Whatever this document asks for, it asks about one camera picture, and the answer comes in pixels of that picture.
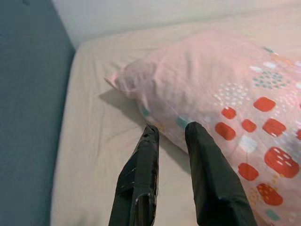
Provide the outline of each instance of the patterned pillowcase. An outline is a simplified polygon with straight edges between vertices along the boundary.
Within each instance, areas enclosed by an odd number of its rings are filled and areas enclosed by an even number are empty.
[[[298,225],[300,72],[300,62],[209,30],[129,64],[110,82],[185,151],[186,125],[201,123],[262,218]]]

